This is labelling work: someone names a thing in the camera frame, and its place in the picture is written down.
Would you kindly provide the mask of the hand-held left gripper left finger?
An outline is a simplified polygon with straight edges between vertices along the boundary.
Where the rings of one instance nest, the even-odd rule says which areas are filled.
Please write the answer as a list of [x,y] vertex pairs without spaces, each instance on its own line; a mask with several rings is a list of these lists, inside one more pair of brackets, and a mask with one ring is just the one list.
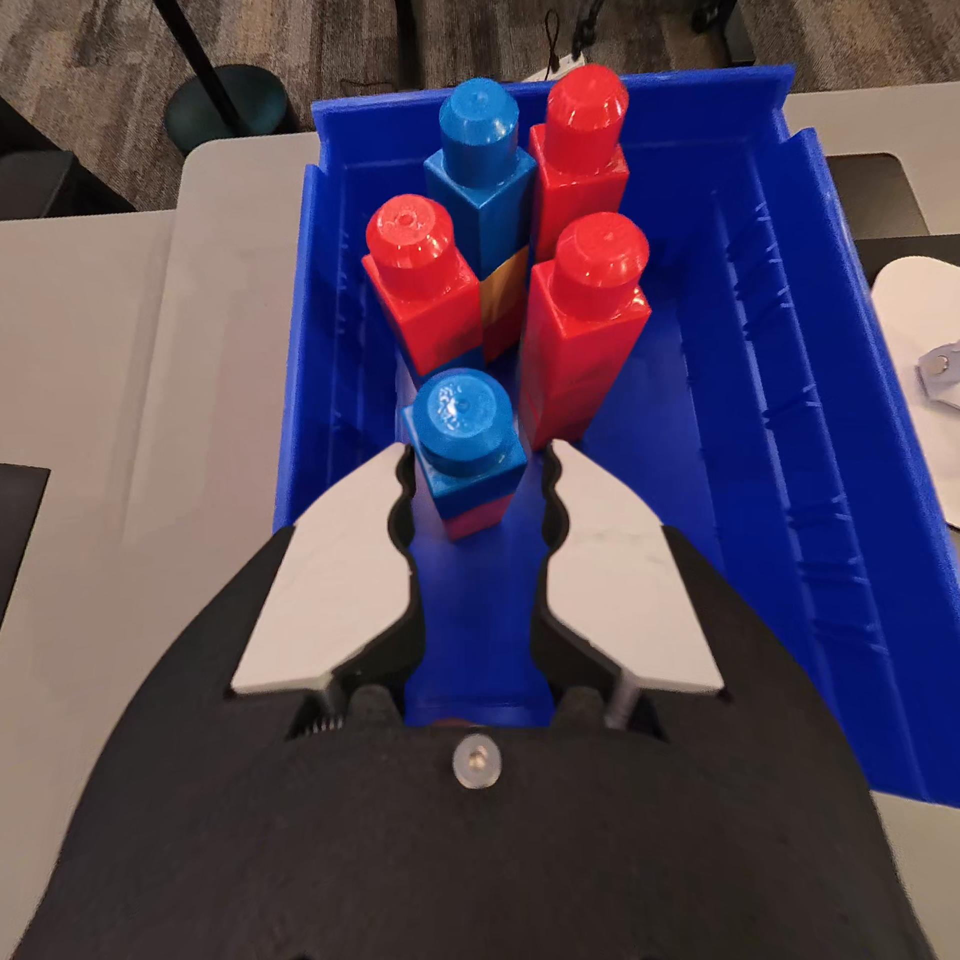
[[425,656],[413,448],[395,442],[330,486],[291,537],[230,682],[237,696],[304,691],[327,714],[354,692],[405,688]]

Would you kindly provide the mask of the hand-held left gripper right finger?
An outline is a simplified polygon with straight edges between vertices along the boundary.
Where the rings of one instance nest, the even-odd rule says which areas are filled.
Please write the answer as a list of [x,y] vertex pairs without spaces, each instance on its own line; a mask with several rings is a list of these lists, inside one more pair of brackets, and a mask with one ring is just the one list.
[[547,553],[537,575],[531,654],[559,701],[595,690],[609,729],[630,727],[650,690],[724,686],[657,514],[563,439],[543,450]]

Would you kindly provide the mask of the blue plastic bin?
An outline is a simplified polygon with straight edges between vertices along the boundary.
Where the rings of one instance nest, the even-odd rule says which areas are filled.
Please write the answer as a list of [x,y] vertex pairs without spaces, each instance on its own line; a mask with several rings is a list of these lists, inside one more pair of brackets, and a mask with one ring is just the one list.
[[[957,807],[956,559],[790,65],[628,75],[646,324],[582,452],[678,529],[839,721],[870,786]],[[313,104],[272,529],[402,432],[362,258],[425,190],[447,90]]]

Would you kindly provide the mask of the blue-topped block tower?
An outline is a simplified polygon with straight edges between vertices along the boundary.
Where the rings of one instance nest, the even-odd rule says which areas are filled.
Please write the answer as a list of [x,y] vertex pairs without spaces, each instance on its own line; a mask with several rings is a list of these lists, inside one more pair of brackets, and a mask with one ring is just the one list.
[[519,145],[519,122],[504,86],[467,80],[441,105],[441,148],[423,163],[426,195],[450,215],[479,281],[488,364],[518,344],[526,307],[538,164]]
[[471,367],[443,370],[401,416],[447,539],[461,541],[501,522],[528,458],[498,380]]

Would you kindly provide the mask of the red block tower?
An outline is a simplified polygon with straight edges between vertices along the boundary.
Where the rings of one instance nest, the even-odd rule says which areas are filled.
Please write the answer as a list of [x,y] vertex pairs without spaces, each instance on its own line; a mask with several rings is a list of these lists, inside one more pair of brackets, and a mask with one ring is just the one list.
[[598,212],[571,222],[532,269],[518,394],[531,450],[579,441],[593,422],[651,316],[649,256],[631,220]]

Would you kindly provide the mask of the red-topped block tower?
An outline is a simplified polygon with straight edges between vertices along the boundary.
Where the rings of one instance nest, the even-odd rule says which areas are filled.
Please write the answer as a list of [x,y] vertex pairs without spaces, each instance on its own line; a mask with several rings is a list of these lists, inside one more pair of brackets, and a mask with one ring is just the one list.
[[620,144],[629,94],[602,65],[578,68],[552,87],[543,123],[530,129],[536,162],[531,263],[555,256],[558,239],[574,221],[618,212],[629,180]]
[[481,287],[438,201],[388,199],[366,227],[363,266],[414,381],[454,368],[483,370]]

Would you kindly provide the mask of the instruction sheet on stand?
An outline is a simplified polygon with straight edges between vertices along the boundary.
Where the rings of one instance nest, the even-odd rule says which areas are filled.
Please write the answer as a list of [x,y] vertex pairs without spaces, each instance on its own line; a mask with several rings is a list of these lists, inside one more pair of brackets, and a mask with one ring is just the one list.
[[871,287],[947,527],[959,528],[959,268],[926,256],[883,267]]

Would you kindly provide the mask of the black stanchion round base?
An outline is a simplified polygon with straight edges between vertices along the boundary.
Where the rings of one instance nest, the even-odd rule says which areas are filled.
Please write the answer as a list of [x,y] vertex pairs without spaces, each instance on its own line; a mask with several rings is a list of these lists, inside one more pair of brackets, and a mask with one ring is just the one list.
[[193,76],[172,94],[163,128],[184,157],[211,141],[281,136],[300,129],[281,79],[249,64],[215,67],[177,1],[154,1]]

